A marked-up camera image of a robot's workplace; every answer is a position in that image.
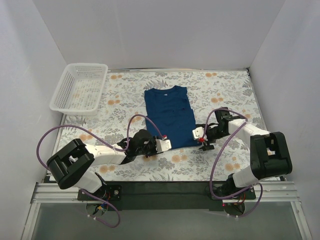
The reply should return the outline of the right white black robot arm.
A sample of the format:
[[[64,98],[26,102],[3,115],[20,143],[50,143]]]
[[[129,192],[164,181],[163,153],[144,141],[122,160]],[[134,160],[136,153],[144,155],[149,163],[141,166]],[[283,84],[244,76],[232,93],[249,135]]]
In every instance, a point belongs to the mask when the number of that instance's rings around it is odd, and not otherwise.
[[[213,198],[237,199],[261,180],[292,172],[293,165],[283,133],[260,129],[250,124],[247,117],[227,107],[214,109],[211,113],[215,114],[216,123],[198,124],[192,131],[193,139],[202,144],[201,150],[212,150],[216,140],[227,138],[222,146],[225,149],[232,138],[237,137],[248,145],[250,161],[249,166],[231,174],[217,188],[214,188],[211,176],[209,191]]]

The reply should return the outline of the blue printed t shirt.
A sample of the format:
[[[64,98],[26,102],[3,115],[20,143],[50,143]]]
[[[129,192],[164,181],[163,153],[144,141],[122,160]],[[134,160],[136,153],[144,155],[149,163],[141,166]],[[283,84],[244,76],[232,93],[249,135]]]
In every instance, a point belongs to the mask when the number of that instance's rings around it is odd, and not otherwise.
[[[198,146],[192,130],[196,128],[194,111],[191,108],[186,87],[174,86],[170,89],[149,89],[144,92],[147,117],[157,126],[147,121],[146,128],[153,136],[166,135],[173,149]]]

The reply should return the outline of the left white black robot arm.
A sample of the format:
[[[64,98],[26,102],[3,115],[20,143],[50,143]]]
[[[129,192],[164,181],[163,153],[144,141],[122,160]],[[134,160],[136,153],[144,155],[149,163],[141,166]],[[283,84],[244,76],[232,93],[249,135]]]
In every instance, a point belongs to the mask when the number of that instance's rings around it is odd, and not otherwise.
[[[70,187],[84,189],[95,199],[101,200],[106,196],[106,187],[102,178],[89,168],[97,165],[125,165],[135,160],[137,156],[153,156],[159,153],[158,136],[151,135],[147,130],[139,130],[133,137],[112,145],[90,145],[76,138],[54,154],[46,165],[52,173],[60,189]]]

